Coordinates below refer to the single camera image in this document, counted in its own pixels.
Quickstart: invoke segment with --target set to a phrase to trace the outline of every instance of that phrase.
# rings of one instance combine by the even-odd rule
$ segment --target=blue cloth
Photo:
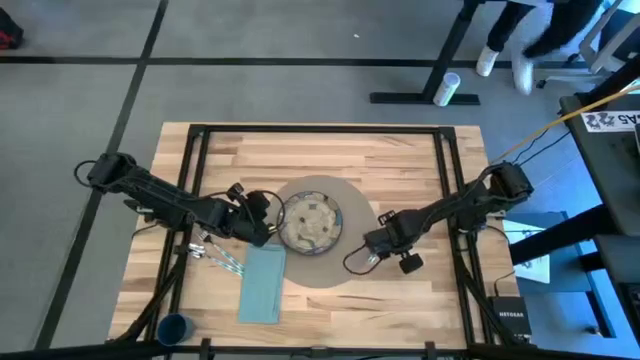
[[[280,321],[286,252],[282,245],[250,245],[244,264],[238,322],[277,324]]]

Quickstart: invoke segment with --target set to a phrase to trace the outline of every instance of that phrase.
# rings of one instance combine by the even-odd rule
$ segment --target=white paper
[[[640,123],[640,111],[601,111],[580,116],[588,132],[633,131]]]
[[[509,220],[502,222],[504,231],[509,238],[509,244],[515,244],[518,241],[543,231],[543,228],[525,225]],[[516,276],[548,284],[551,281],[551,269],[549,265],[549,255],[544,255],[537,259],[527,261],[514,267]]]

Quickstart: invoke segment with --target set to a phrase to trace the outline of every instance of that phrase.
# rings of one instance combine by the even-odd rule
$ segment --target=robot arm
[[[151,175],[131,155],[102,154],[87,175],[89,185],[102,193],[124,193],[134,199],[127,206],[155,219],[160,225],[182,231],[192,224],[222,238],[237,238],[264,245],[275,227],[263,222],[269,201],[259,191],[246,196],[240,184],[226,195],[240,206],[219,198],[197,197]]]
[[[483,180],[491,175],[491,186]],[[509,210],[529,198],[533,187],[518,165],[502,163],[489,166],[465,185],[461,193],[449,195],[419,210],[393,211],[378,218],[383,228],[364,235],[365,245],[380,260],[400,255],[400,268],[408,274],[423,265],[418,254],[409,254],[420,236],[434,223],[456,215],[460,230],[478,230],[488,213]]]

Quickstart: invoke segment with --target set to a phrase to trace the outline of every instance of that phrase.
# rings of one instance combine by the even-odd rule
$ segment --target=black bag
[[[0,50],[17,49],[22,44],[23,32],[22,28],[0,7]]]

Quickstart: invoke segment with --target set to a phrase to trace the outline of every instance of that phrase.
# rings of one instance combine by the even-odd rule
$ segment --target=black pants
[[[529,45],[523,55],[535,58],[560,49],[584,29],[598,10],[602,0],[570,0],[553,6],[551,24],[542,36]],[[518,23],[535,7],[514,2],[507,2],[500,18],[489,33],[487,46],[500,52],[504,44],[518,26]]]

